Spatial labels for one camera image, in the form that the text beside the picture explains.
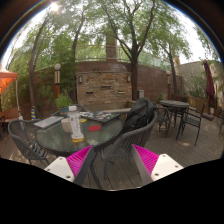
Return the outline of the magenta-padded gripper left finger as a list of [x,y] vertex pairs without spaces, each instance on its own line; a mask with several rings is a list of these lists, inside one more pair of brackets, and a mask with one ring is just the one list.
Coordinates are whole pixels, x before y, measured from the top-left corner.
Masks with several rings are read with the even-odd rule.
[[58,157],[45,168],[45,171],[81,186],[93,158],[94,149],[90,145],[67,158]]

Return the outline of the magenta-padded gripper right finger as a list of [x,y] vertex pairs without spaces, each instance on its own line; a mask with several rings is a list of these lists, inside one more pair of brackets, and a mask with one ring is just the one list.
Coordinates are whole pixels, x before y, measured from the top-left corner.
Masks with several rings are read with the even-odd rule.
[[182,169],[167,154],[156,154],[138,145],[132,145],[131,153],[139,170],[143,185],[147,185]]

